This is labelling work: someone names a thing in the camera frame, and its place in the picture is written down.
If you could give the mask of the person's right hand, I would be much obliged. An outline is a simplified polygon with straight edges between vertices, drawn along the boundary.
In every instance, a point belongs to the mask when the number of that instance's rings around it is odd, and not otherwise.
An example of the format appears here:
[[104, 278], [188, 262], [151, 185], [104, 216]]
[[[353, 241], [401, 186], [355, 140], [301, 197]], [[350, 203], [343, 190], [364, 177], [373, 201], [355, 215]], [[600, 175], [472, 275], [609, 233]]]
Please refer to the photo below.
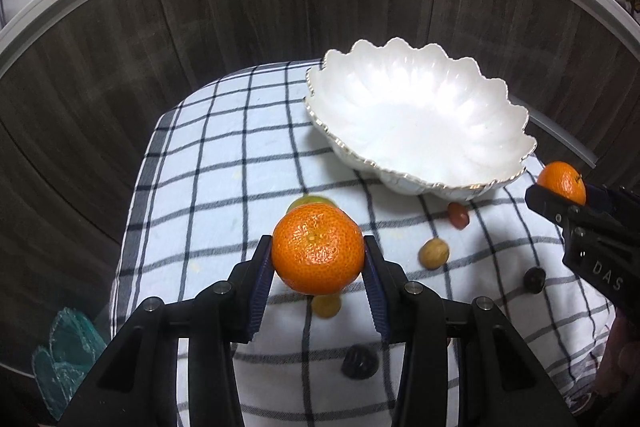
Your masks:
[[616, 309], [594, 390], [602, 397], [620, 399], [630, 398], [639, 390], [639, 326], [621, 309]]

